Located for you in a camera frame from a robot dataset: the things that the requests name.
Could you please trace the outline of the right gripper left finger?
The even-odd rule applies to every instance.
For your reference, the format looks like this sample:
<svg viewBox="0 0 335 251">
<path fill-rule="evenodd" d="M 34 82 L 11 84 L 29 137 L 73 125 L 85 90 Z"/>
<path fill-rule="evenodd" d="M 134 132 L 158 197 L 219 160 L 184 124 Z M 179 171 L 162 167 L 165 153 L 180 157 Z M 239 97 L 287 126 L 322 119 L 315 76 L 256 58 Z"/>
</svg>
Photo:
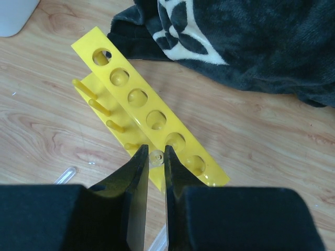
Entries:
<svg viewBox="0 0 335 251">
<path fill-rule="evenodd" d="M 122 167 L 89 191 L 103 200 L 102 250 L 143 250 L 149 179 L 149 147 L 139 147 Z"/>
</svg>

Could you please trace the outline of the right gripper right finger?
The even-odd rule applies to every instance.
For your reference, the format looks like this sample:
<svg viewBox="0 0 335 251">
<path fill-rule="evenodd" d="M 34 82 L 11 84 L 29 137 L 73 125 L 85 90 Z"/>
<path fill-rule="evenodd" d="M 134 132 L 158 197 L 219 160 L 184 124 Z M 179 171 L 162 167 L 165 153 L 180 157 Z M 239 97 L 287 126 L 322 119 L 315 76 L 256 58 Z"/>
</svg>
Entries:
<svg viewBox="0 0 335 251">
<path fill-rule="evenodd" d="M 190 250 L 187 189 L 205 184 L 180 162 L 170 145 L 164 150 L 164 176 L 168 250 Z"/>
</svg>

